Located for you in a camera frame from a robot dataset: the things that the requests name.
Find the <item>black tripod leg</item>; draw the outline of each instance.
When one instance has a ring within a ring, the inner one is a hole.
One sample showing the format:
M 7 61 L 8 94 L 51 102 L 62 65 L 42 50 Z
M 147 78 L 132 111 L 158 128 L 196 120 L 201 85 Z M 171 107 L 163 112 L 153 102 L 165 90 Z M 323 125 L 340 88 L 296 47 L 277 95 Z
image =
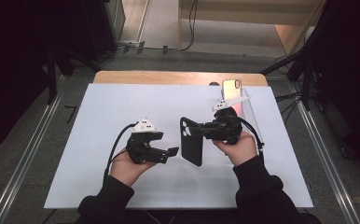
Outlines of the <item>black tripod leg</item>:
M 274 64 L 274 65 L 272 65 L 272 66 L 269 66 L 268 68 L 262 70 L 262 71 L 259 72 L 259 73 L 262 74 L 262 75 L 264 75 L 264 76 L 266 76 L 267 74 L 269 74 L 269 73 L 271 73 L 271 72 L 274 72 L 274 71 L 278 70 L 279 68 L 287 65 L 288 63 L 291 63 L 291 62 L 295 61 L 298 57 L 301 56 L 301 54 L 302 54 L 303 51 L 304 51 L 304 50 L 301 49 L 301 50 L 299 50 L 297 53 L 292 54 L 292 55 L 290 55 L 290 56 L 288 56 L 288 57 L 280 60 L 278 63 L 276 63 L 276 64 Z
M 55 75 L 55 64 L 54 64 L 54 55 L 52 46 L 48 46 L 47 49 L 47 69 L 48 69 L 48 89 L 49 97 L 47 104 L 51 104 L 57 95 L 56 88 L 56 75 Z
M 65 76 L 71 76 L 75 68 L 70 63 L 67 55 L 63 54 L 58 47 L 53 49 L 54 61 L 58 65 L 58 68 L 61 70 L 62 74 Z

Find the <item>person's left hand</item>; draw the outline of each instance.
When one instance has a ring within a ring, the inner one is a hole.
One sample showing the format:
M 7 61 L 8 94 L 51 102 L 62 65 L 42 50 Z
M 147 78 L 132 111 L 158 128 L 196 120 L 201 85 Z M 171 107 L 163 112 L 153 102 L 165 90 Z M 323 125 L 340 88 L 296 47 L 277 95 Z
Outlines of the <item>person's left hand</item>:
M 121 154 L 113 160 L 110 175 L 126 186 L 131 187 L 142 173 L 156 165 L 156 163 L 146 161 L 135 164 L 128 152 L 122 152 L 124 150 L 125 148 L 123 148 L 121 152 L 119 152 Z

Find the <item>white paper sheet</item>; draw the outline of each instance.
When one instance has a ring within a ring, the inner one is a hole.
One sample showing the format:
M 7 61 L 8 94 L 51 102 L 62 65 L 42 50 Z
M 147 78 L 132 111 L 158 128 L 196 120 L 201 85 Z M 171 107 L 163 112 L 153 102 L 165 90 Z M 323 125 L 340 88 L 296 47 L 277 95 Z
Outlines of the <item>white paper sheet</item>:
M 268 171 L 284 182 L 284 191 L 297 207 L 312 207 L 280 112 L 269 87 L 244 87 L 265 142 Z M 62 154 L 45 208 L 77 208 L 87 195 L 96 195 L 110 150 L 128 124 L 148 118 L 163 138 L 152 147 L 180 147 L 180 118 L 212 121 L 220 87 L 180 85 L 90 84 Z M 116 152 L 126 145 L 124 133 Z M 157 164 L 133 185 L 129 208 L 236 207 L 238 182 L 232 164 L 210 140 L 203 142 L 202 167 L 181 157 Z

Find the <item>white mounting bracket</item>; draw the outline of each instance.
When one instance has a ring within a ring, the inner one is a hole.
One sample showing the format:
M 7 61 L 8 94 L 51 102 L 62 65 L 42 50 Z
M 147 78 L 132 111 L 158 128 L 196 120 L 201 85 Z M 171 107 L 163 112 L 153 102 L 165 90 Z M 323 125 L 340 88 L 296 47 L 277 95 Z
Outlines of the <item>white mounting bracket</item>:
M 222 101 L 218 102 L 217 104 L 215 104 L 212 107 L 212 110 L 217 111 L 217 110 L 229 108 L 230 106 L 236 105 L 237 103 L 240 103 L 240 102 L 250 99 L 250 98 L 251 98 L 251 96 L 243 96 L 243 97 L 234 98 L 234 99 L 222 100 Z
M 142 119 L 132 128 L 132 133 L 152 133 L 155 132 L 156 127 L 148 119 Z

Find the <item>black stand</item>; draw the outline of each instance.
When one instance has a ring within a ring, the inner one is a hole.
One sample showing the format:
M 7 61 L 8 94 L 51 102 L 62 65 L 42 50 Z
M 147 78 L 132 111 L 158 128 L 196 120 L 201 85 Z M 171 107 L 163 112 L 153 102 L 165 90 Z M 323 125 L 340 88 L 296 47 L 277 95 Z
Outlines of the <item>black stand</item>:
M 76 52 L 65 46 L 57 46 L 55 44 L 47 45 L 47 65 L 48 65 L 48 88 L 49 88 L 49 97 L 47 104 L 50 105 L 57 95 L 56 87 L 56 73 L 55 73 L 55 63 L 66 76 L 71 76 L 75 71 L 73 65 L 69 62 L 68 57 L 65 55 L 78 60 L 79 62 L 85 64 L 95 72 L 102 70 L 101 67 L 92 63 L 88 59 L 82 57 Z
M 323 32 L 328 32 L 325 28 L 330 22 L 331 18 L 334 17 L 335 13 L 339 8 L 338 0 L 327 0 L 325 2 L 325 8 L 322 12 L 320 20 L 312 32 L 310 38 L 307 40 L 305 45 L 293 55 L 286 57 L 285 59 L 277 62 L 276 64 L 259 72 L 262 75 L 267 75 L 291 62 L 294 62 L 287 73 L 287 78 L 290 81 L 296 81 L 299 79 L 301 74 L 304 74 L 301 102 L 305 105 L 305 108 L 309 111 L 308 95 L 312 79 L 313 64 L 316 57 L 319 55 L 318 50 L 320 42 L 324 41 L 321 38 Z

